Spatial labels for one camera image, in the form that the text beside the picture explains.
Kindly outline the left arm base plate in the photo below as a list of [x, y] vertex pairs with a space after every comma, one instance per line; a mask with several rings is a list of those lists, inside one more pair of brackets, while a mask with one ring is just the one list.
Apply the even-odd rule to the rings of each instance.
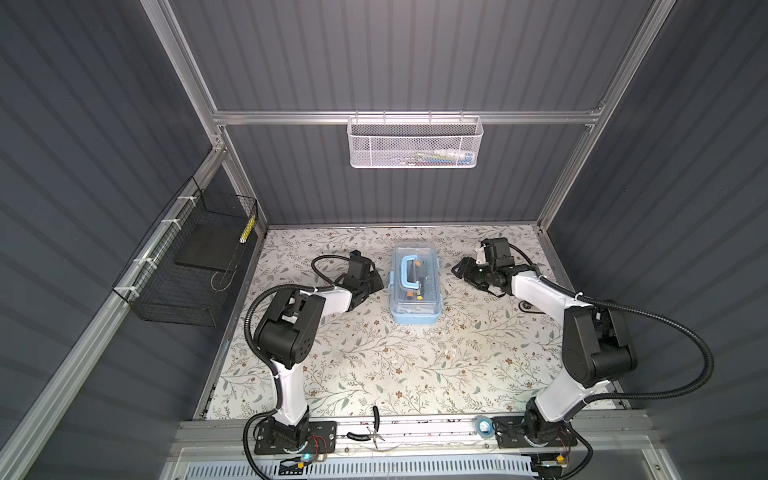
[[333, 453], [337, 426], [333, 421], [302, 421], [288, 426], [269, 418], [256, 426], [252, 452], [257, 455]]

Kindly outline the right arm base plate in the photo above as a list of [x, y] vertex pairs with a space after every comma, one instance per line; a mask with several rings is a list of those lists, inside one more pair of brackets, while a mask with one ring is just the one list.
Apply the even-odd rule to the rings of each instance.
[[563, 422], [550, 423], [524, 415], [497, 416], [491, 419], [500, 448], [565, 447], [578, 444]]

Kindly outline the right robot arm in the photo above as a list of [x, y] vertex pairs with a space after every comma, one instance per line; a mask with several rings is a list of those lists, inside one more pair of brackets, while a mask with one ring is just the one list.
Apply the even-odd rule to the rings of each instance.
[[495, 287], [562, 322], [562, 370], [528, 401], [518, 428], [529, 443], [542, 446], [551, 441], [587, 405], [589, 396], [637, 367], [623, 314], [567, 293], [536, 267], [508, 262], [492, 267], [464, 257], [451, 272], [480, 291]]

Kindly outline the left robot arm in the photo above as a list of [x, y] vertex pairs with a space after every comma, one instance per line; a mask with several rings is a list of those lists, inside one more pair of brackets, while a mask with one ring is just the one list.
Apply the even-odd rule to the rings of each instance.
[[243, 320], [246, 343], [270, 370], [275, 385], [275, 423], [298, 429], [308, 421], [303, 362], [314, 345], [320, 321], [354, 310], [382, 290], [377, 270], [346, 274], [328, 286], [282, 284], [259, 294]]

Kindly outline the blue plastic tool box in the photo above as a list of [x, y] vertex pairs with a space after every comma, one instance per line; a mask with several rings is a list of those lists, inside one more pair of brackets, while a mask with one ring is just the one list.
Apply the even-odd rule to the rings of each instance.
[[388, 291], [390, 312], [400, 325], [433, 325], [443, 311], [440, 262], [429, 242], [395, 245]]

